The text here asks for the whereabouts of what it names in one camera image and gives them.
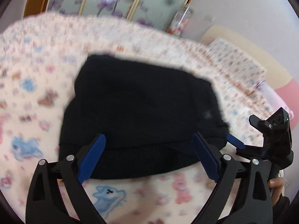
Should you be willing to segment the person's right hand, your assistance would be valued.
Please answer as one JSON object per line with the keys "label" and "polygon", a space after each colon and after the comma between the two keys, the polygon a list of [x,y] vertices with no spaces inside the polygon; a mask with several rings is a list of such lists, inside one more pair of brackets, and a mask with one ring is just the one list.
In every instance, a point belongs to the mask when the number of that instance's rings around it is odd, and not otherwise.
{"label": "person's right hand", "polygon": [[270,179],[268,182],[268,187],[273,190],[271,201],[272,205],[275,206],[282,195],[284,189],[285,179],[281,177]]}

